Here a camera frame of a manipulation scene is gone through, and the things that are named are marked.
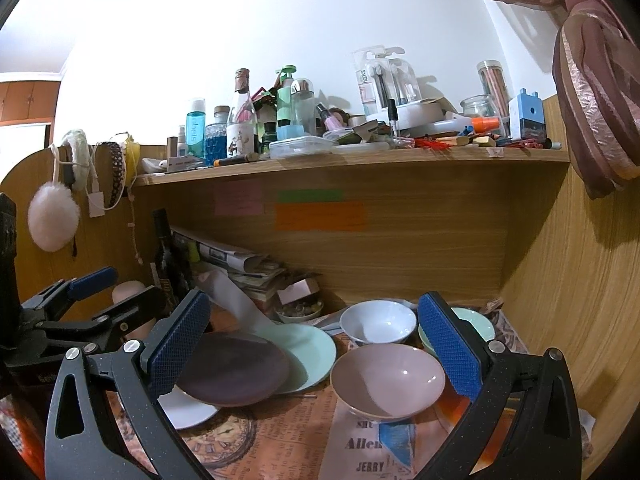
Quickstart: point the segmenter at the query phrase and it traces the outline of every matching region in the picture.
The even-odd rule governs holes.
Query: pink curtain
[[[498,0],[568,18],[553,74],[572,165],[591,198],[640,175],[640,51],[606,0]]]

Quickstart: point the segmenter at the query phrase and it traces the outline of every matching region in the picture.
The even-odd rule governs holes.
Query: blue gripper pad
[[[103,267],[82,278],[74,279],[69,283],[66,296],[74,301],[84,300],[105,288],[115,285],[117,281],[118,271],[113,267]]]
[[[427,292],[420,297],[418,322],[455,391],[472,402],[476,400],[488,366],[484,340],[471,323],[458,319],[437,292]]]
[[[207,327],[209,316],[209,298],[195,288],[171,316],[153,327],[140,354],[140,365],[150,380],[147,389],[152,398],[157,399],[172,390]]]

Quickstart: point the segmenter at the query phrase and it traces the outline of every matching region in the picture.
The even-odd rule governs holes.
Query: metal screw
[[[493,341],[489,341],[489,350],[494,354],[501,354],[504,352],[504,345],[500,341],[494,339]]]
[[[562,355],[562,352],[557,348],[550,348],[549,357],[551,357],[554,361],[561,361],[564,356]]]
[[[132,339],[131,341],[127,341],[126,343],[124,343],[124,346],[122,347],[122,349],[127,354],[131,354],[135,352],[138,348],[140,348],[140,341],[138,341],[137,339]]]
[[[69,350],[66,351],[65,357],[71,360],[71,359],[75,359],[79,355],[80,355],[80,349],[74,346],[73,348],[70,348]]]

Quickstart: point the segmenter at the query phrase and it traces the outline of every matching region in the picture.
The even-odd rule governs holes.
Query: dark purple plate
[[[239,332],[203,334],[176,385],[194,399],[232,408],[273,395],[289,359],[272,342]]]

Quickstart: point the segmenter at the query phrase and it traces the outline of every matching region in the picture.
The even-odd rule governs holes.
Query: cabinet door
[[[2,107],[3,121],[23,121],[29,118],[29,103],[33,92],[33,81],[9,83]]]
[[[0,120],[2,120],[2,108],[4,107],[4,99],[9,89],[9,83],[0,83]]]
[[[58,81],[36,81],[31,93],[29,118],[48,119],[55,116],[59,89]]]

